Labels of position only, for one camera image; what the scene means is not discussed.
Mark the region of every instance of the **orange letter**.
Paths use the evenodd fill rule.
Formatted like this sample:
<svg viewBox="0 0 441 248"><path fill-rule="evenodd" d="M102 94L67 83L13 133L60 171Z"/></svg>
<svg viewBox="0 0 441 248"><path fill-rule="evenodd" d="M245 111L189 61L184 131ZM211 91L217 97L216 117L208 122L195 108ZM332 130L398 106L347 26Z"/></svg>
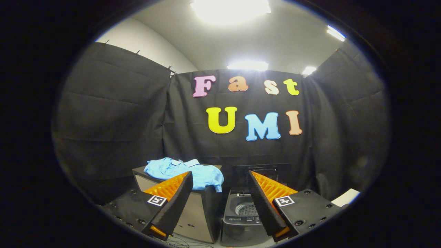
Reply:
<svg viewBox="0 0 441 248"><path fill-rule="evenodd" d="M298 119L298 115L299 112L295 111L295 110L291 110L286 112L286 115L289 118L289 124L291 125L291 131L289 131L290 135L299 135L302 133L302 130L300 129L299 126L299 119Z"/></svg>
<svg viewBox="0 0 441 248"><path fill-rule="evenodd" d="M228 85L230 91L246 91L248 89L247 81L244 77L236 76L228 81L230 82L230 85Z"/></svg>

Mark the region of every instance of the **black curtain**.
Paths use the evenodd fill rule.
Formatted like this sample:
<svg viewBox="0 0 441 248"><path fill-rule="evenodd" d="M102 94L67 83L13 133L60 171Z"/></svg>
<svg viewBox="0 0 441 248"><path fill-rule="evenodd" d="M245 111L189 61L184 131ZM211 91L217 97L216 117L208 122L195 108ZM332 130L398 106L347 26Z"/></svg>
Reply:
<svg viewBox="0 0 441 248"><path fill-rule="evenodd" d="M131 169L163 157L170 72L125 49L91 44L67 78L52 123L63 169L97 203L133 185Z"/></svg>
<svg viewBox="0 0 441 248"><path fill-rule="evenodd" d="M204 97L193 97L195 77L213 75L216 81ZM231 92L232 77L241 76L249 88ZM284 81L297 83L298 95L288 92ZM264 81L276 82L279 93L268 94ZM291 163L289 187L311 188L333 199L343 193L344 150L341 127L335 110L323 90L301 75L279 71L215 70L183 73L171 78L164 121L164 154L182 160L197 158L201 163L222 165L225 183L230 186L232 165ZM226 134L212 132L207 108L221 108L219 124L227 124L225 107L234 106L235 128ZM299 112L302 133L290 135L287 111ZM263 122L269 112L278 113L279 139L247 141L247 114Z"/></svg>
<svg viewBox="0 0 441 248"><path fill-rule="evenodd" d="M321 88L342 127L344 188L364 191L378 176L391 140L383 80L362 51L345 41L305 81Z"/></svg>
<svg viewBox="0 0 441 248"><path fill-rule="evenodd" d="M213 70L177 74L142 56L94 43L74 66L61 94L52 136L57 157L79 187L97 203L134 185L131 169L171 157L222 165L223 187L232 165L291 163L289 187L313 189L333 200L362 191L376 176L389 146L389 112L384 85L362 53L344 42L314 74ZM193 97L195 77L215 76L204 97ZM242 76L246 91L230 91ZM298 95L288 92L292 79ZM264 81L276 82L268 94ZM209 129L207 108L234 106L235 128ZM302 133L290 135L287 111L299 112ZM263 122L278 113L279 139L247 141L248 114Z"/></svg>

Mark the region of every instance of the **pink letter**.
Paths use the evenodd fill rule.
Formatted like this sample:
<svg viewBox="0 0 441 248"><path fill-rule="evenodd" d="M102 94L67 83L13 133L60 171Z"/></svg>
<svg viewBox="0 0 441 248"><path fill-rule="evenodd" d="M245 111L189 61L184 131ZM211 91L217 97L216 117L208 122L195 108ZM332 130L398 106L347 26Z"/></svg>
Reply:
<svg viewBox="0 0 441 248"><path fill-rule="evenodd" d="M193 94L193 97L195 97L195 98L206 96L207 93L205 92L204 89L207 88L207 90L210 90L211 83L216 81L215 76L195 77L194 79L196 80L196 90Z"/></svg>

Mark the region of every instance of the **washing machine drum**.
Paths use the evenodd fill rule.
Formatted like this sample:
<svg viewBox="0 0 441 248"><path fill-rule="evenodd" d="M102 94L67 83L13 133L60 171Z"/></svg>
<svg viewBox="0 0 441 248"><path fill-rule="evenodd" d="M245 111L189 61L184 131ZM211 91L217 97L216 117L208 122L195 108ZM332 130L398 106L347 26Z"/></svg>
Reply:
<svg viewBox="0 0 441 248"><path fill-rule="evenodd" d="M254 203L239 203L235 208L235 212L237 216L258 216Z"/></svg>

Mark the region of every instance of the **washing machine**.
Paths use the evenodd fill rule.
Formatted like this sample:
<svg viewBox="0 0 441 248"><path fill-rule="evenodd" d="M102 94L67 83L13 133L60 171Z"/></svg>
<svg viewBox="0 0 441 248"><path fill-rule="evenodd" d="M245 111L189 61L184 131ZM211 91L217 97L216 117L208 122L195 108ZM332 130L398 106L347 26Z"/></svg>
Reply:
<svg viewBox="0 0 441 248"><path fill-rule="evenodd" d="M249 246L263 243L270 238L257 214L250 191L246 188L232 188L222 221L220 244Z"/></svg>
<svg viewBox="0 0 441 248"><path fill-rule="evenodd" d="M255 171L287 185L291 167L291 163L232 166L232 187L222 219L221 245L233 247L249 246L261 244L272 239L266 233L260 221L247 187L249 180L248 171Z"/></svg>

